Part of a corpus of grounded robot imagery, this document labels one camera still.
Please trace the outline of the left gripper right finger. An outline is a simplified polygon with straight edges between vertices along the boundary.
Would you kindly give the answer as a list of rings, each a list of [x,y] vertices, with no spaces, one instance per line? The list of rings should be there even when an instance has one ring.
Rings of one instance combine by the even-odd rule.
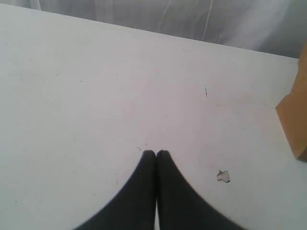
[[[183,177],[170,153],[156,155],[157,204],[161,230],[241,230],[202,199]]]

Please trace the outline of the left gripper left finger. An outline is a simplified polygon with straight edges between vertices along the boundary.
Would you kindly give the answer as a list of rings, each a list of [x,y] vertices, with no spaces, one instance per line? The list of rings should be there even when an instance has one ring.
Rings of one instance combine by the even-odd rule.
[[[156,210],[156,156],[146,150],[134,172],[101,210],[77,230],[153,230]]]

